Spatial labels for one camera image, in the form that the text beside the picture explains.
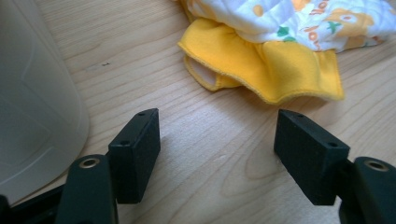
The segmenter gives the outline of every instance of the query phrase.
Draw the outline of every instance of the wooden table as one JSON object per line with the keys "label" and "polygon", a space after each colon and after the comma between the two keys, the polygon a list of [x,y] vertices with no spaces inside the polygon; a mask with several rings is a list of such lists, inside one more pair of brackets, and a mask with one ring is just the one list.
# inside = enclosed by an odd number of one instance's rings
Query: wooden table
{"label": "wooden table", "polygon": [[279,108],[346,142],[351,160],[396,165],[396,36],[338,54],[344,101],[274,106],[244,88],[207,91],[189,75],[177,46],[189,23],[177,2],[36,3],[91,117],[81,156],[106,153],[135,113],[160,110],[162,151],[143,202],[119,205],[120,223],[338,223],[339,201],[312,205],[274,154]]}

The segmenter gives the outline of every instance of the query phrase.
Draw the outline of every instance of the yellow fabric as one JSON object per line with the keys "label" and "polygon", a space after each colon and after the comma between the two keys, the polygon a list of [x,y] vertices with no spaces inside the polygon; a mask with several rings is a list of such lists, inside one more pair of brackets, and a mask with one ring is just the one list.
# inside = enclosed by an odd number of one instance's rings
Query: yellow fabric
{"label": "yellow fabric", "polygon": [[[301,95],[344,99],[333,50],[313,52],[294,42],[253,44],[208,19],[193,21],[178,44],[187,54],[188,70],[212,91],[242,84],[268,104]],[[215,83],[205,81],[191,60],[216,73]]]}

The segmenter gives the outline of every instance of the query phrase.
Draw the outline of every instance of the cartoon character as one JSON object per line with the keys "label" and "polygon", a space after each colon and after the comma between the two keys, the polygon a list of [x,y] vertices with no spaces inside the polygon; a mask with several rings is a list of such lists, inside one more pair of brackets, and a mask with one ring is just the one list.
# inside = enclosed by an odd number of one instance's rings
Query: cartoon character
{"label": "cartoon character", "polygon": [[305,8],[306,4],[311,2],[311,0],[291,0],[291,2],[294,5],[295,11],[301,11],[303,8]]}
{"label": "cartoon character", "polygon": [[344,45],[344,49],[355,49],[363,47],[366,42],[364,35],[357,35],[349,37]]}
{"label": "cartoon character", "polygon": [[336,32],[336,36],[367,35],[368,26],[374,25],[373,18],[370,15],[343,8],[335,9],[325,21],[335,21],[343,25]]}

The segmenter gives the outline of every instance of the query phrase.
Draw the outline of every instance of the green leaf print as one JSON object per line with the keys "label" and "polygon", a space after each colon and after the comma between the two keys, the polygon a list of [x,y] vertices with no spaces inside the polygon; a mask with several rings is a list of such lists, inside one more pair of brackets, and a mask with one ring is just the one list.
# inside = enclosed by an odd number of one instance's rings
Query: green leaf print
{"label": "green leaf print", "polygon": [[333,35],[335,33],[335,31],[337,31],[337,26],[340,26],[340,25],[341,25],[341,23],[329,21],[329,27],[327,27],[327,29],[331,29],[332,35]]}
{"label": "green leaf print", "polygon": [[285,36],[289,34],[289,27],[279,26],[279,30],[277,31],[277,36]]}
{"label": "green leaf print", "polygon": [[296,38],[288,36],[286,38],[283,39],[283,41],[285,42],[297,42]]}

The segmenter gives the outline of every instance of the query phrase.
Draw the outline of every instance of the white plastic object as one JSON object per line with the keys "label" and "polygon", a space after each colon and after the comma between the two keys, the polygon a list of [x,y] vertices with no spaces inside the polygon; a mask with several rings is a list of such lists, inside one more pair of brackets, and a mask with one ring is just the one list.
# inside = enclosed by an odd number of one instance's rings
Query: white plastic object
{"label": "white plastic object", "polygon": [[34,1],[0,0],[0,194],[10,203],[63,173],[89,118]]}

